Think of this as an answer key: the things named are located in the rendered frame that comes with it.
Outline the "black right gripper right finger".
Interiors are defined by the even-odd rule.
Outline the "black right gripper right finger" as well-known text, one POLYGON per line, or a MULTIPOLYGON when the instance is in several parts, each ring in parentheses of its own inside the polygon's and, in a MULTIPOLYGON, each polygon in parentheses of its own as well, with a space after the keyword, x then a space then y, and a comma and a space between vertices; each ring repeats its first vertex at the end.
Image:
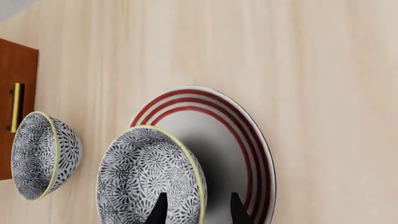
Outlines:
POLYGON ((254 224, 237 192, 231 194, 230 211, 232 224, 254 224))

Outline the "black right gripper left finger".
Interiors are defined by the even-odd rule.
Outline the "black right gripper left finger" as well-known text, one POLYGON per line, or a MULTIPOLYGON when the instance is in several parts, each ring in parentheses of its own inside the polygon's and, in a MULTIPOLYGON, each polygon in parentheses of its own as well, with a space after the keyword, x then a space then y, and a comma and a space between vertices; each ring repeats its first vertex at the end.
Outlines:
POLYGON ((167 219, 167 194, 162 192, 151 213, 145 220, 145 224, 165 224, 167 219))

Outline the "black patterned bowl yellow rim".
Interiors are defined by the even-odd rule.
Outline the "black patterned bowl yellow rim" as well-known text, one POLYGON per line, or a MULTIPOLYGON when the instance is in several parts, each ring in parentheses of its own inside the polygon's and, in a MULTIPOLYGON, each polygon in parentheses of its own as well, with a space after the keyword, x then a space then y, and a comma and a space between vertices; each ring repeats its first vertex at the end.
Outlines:
POLYGON ((70 179, 82 155, 81 140, 69 125, 41 111, 29 113, 12 144, 14 186, 27 200, 42 199, 70 179))
POLYGON ((194 154, 162 128, 129 128, 112 141, 98 169, 101 224, 144 224, 162 193, 165 224, 205 224, 206 179, 194 154))

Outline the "white plate with red rings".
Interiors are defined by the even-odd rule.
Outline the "white plate with red rings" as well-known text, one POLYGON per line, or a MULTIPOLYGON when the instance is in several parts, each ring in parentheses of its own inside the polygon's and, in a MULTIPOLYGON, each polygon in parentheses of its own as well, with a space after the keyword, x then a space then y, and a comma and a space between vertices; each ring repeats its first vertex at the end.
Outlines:
POLYGON ((259 126, 232 98, 207 87, 166 89, 136 111, 131 126, 162 128, 198 159, 207 184, 205 224, 231 224, 230 197, 239 197, 254 224, 271 224, 275 169, 259 126))

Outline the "wooden cabinet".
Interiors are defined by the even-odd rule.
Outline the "wooden cabinet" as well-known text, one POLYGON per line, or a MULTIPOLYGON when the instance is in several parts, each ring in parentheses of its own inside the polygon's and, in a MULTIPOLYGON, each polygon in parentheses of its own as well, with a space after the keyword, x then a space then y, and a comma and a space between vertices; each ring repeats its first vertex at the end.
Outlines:
POLYGON ((34 111, 38 59, 38 50, 0 39, 0 180, 12 178, 11 149, 15 133, 7 129, 11 123, 11 90, 15 83, 25 85, 23 119, 34 111))

